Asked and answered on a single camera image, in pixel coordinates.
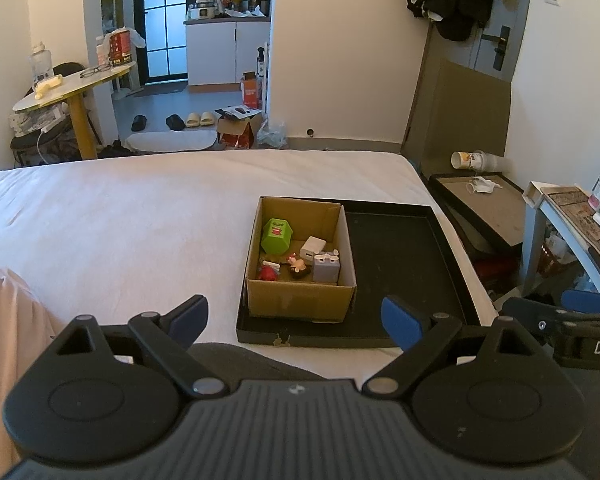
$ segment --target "door handle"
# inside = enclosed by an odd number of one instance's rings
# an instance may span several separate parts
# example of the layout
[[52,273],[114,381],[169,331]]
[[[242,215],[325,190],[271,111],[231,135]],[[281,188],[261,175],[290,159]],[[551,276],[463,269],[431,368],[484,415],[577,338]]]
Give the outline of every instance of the door handle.
[[492,36],[491,34],[483,34],[481,39],[486,41],[493,41],[493,43],[497,43],[495,52],[496,57],[493,60],[493,67],[498,72],[502,70],[502,65],[504,63],[504,57],[507,53],[507,45],[509,44],[509,36],[511,34],[511,27],[507,27],[503,25],[500,29],[499,36]]

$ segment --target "spray bottle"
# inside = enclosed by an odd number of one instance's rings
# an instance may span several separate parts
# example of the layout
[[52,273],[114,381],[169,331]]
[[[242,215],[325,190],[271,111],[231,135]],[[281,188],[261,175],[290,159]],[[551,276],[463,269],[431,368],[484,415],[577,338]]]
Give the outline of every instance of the spray bottle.
[[267,68],[264,64],[264,47],[261,46],[258,52],[260,53],[258,55],[258,77],[264,77],[267,73]]

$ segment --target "white bed sheet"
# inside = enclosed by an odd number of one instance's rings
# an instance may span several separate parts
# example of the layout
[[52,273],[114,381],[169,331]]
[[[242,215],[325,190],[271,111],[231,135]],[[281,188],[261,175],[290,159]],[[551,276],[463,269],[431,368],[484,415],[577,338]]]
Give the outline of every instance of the white bed sheet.
[[[172,153],[0,172],[0,267],[29,284],[60,327],[78,314],[125,323],[204,294],[199,342],[239,344],[235,320],[260,196],[433,206],[483,324],[496,316],[451,224],[391,153]],[[397,349],[244,345],[328,378],[366,380]]]

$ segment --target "cardboard box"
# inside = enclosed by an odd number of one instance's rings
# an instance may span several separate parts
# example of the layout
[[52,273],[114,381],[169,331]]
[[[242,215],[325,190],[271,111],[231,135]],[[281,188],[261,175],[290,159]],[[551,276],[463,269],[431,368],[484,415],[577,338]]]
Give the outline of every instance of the cardboard box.
[[219,140],[229,148],[249,149],[253,146],[253,139],[260,130],[262,121],[262,113],[242,120],[222,117],[218,120]]
[[255,72],[245,72],[240,80],[242,87],[242,103],[249,108],[262,106],[262,78]]
[[[272,218],[287,220],[293,229],[290,248],[282,256],[266,255],[260,247],[262,228]],[[263,259],[286,262],[291,253],[299,253],[310,236],[326,240],[326,251],[340,251],[341,267],[337,285],[314,283],[311,274],[295,280],[288,266],[282,266],[277,282],[256,279],[258,266]],[[344,208],[330,202],[261,197],[253,223],[245,272],[250,316],[342,322],[356,291],[356,273]]]

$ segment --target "face mask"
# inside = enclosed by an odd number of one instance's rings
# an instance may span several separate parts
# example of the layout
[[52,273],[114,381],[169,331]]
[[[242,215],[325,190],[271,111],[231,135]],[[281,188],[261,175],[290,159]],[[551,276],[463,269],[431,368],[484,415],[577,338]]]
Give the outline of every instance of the face mask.
[[495,188],[502,188],[500,184],[496,184],[491,180],[487,180],[481,176],[477,176],[472,178],[469,183],[467,183],[466,188],[469,193],[493,193]]

